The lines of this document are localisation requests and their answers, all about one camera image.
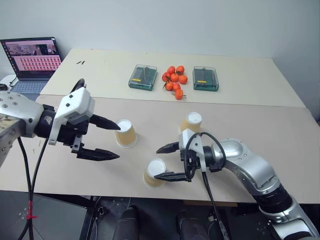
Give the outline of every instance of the laptop screen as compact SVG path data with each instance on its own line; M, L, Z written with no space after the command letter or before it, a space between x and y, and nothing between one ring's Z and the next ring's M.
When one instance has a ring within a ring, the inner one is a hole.
M54 37L1 40L18 78L51 77L61 64Z

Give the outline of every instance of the plastic box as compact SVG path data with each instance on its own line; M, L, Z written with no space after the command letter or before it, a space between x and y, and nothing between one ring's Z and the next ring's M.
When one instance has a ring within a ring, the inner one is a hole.
M157 76L157 67L137 65L129 80L129 87L152 91Z
M216 69L206 66L195 66L193 68L193 89L216 92L219 82Z

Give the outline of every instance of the pile of tangerines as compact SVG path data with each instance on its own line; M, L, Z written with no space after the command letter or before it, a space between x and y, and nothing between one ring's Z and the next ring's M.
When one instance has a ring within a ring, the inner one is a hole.
M175 99L181 100L185 95L184 91L181 89L180 84L186 84L188 77L184 75L184 66L170 66L168 70L162 75L162 80L165 82L164 88L167 91L174 91Z

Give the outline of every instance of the laptop keyboard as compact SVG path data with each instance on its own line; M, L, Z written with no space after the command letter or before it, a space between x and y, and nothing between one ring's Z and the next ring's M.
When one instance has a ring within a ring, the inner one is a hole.
M40 94L48 81L18 81L11 89L20 94Z

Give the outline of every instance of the yellow paper cup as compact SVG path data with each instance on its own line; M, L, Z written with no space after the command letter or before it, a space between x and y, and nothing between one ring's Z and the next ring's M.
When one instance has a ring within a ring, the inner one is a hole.
M185 129L190 129L195 133L200 132L200 125L202 122L202 116L195 112L189 112L185 115L181 125L180 125L180 132L183 132Z
M165 181L154 178L154 176L158 174L162 174L166 172L166 164L160 158L152 159L148 165L146 166L143 174L143 182L144 184L151 189L158 189Z
M115 131L118 145L122 148L133 147L137 143L138 137L132 123L127 119L121 119L116 124L120 127L120 130Z

